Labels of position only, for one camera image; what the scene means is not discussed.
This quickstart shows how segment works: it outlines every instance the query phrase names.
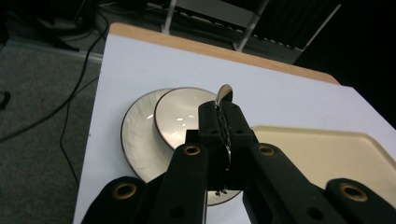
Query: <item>white plate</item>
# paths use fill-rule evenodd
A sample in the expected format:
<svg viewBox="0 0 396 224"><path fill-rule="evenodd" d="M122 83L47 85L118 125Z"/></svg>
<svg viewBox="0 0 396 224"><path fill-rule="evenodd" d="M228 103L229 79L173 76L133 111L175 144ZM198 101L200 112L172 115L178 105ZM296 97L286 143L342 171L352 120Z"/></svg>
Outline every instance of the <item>white plate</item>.
<svg viewBox="0 0 396 224"><path fill-rule="evenodd" d="M137 99L126 112L121 127L125 157L138 177L148 183L163 174L173 155L154 126L157 101L172 89L152 91Z"/></svg>
<svg viewBox="0 0 396 224"><path fill-rule="evenodd" d="M216 94L197 88L178 88L167 92L155 106L154 122L160 136L172 149L185 143L186 131L198 129L198 106L214 101ZM228 190L217 196L209 191L207 204L216 205L231 200L239 193Z"/></svg>

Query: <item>black cable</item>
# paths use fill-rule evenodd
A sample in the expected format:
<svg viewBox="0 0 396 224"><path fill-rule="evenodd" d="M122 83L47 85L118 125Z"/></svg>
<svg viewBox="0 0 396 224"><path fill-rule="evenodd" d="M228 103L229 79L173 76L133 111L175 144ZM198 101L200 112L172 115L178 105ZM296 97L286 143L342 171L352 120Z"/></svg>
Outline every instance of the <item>black cable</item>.
<svg viewBox="0 0 396 224"><path fill-rule="evenodd" d="M99 31L100 35L99 35L99 37L95 40L95 42L91 45L90 49L87 51L87 55L88 55L88 56L89 56L89 54L91 53L91 50L92 50L92 48L94 47L94 45L98 42L98 40L100 40L101 38L106 39L105 34L106 34L107 31L108 31L108 20L107 20L107 18L106 18L105 16L103 16L103 15L101 15L101 16L105 19L106 28L105 28L105 30L104 30L103 32L101 32L100 29L98 28L98 26L95 25L95 28ZM86 58L85 58L84 67L86 67L86 65L87 65L87 63L88 63L88 58L89 58L89 57L86 57ZM62 128L61 137L60 137L60 139L59 139L59 146L61 147L62 153L64 154L64 157L65 157L66 160L67 160L67 163L68 163L68 165L69 165L69 167L70 167L70 170L71 170L71 172L72 172L72 174L73 174L73 177L75 178L75 181L76 181L77 186L79 186L79 181L78 181L76 172L75 172L75 170L74 170L74 168L73 168L73 165L72 165L71 161L69 160L69 157L67 156L66 150L64 149L64 144L63 144L64 134L65 134L65 132L66 132L67 121L69 120L70 103L72 102L72 100L74 99L74 97L75 97L77 94L79 94L81 91L83 91L86 87L88 87L91 83L93 83L97 78L98 78L98 77L94 78L94 79L91 80L88 84L84 85L81 89L79 89L78 91L75 91L75 92L73 93L73 97L70 98L70 100L67 102L66 116L65 116L65 118L64 118L64 127Z"/></svg>
<svg viewBox="0 0 396 224"><path fill-rule="evenodd" d="M79 85L80 85L80 83L81 83L83 77L84 77L84 73L85 73L85 70L86 70L86 68L87 68L87 63L88 63L88 59L89 59L90 53L91 53L93 47L96 45L96 43L100 40L100 38L102 38L102 35L100 35L100 36L93 42L93 44L90 46L90 48L88 49L87 54L86 54L86 57L85 57L84 65L83 65L83 67L82 67L81 75L80 75L79 80L78 80L78 83L76 84L76 86L75 86L75 88L72 90L72 92L70 93L69 97L68 97L61 105L59 105L58 107L56 107L52 112L50 112L50 113L49 113L47 116L45 116L44 118L42 118L42 119L40 119L40 120L38 120L38 121L36 121L36 122L34 122L34 123L28 125L27 127L24 127L24 128L22 128L22 129L20 129L20 130L17 130L17 131L14 132L14 133L10 133L10 134L8 134L8 135L6 135L6 136L0 138L0 143L6 142L7 140L9 140L9 139L11 139L11 138L13 138L13 137L16 137L16 136L18 136L18 135L20 135L20 134L22 134L22 133L25 133L25 132L27 132L27 131L33 129L33 128L36 127L37 125L39 125L39 124L41 124L41 123L47 121L48 119L52 118L55 114L57 114L61 109L63 109L63 108L73 99L73 97L74 97L74 95L75 95L75 93L76 93L76 91L77 91L77 89L78 89L78 87L79 87Z"/></svg>

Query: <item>brass screw insert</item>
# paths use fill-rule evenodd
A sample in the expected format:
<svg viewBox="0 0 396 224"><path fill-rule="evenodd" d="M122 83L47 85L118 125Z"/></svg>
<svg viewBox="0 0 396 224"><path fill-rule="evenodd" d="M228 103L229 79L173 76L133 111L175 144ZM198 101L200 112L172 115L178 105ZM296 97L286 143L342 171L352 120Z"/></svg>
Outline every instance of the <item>brass screw insert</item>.
<svg viewBox="0 0 396 224"><path fill-rule="evenodd" d="M128 199L136 193L137 187L133 183L119 183L113 189L113 197L118 200Z"/></svg>

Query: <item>floor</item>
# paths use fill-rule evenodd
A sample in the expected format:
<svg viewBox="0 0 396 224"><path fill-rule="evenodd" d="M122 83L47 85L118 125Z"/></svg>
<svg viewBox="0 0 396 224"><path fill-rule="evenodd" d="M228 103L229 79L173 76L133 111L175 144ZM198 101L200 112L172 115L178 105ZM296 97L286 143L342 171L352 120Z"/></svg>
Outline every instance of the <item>floor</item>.
<svg viewBox="0 0 396 224"><path fill-rule="evenodd" d="M0 92L9 91L11 98L0 110L0 223L72 222L106 45L106 35L100 32L115 21L160 32L166 16L154 5L147 7L145 16L109 7L98 11L97 29L61 36L79 52L52 47L25 21L7 15L10 39L0 48ZM177 14L171 35L232 49L241 34ZM84 70L86 53L95 40ZM301 54L255 38L249 40L245 53L284 63L294 63Z"/></svg>

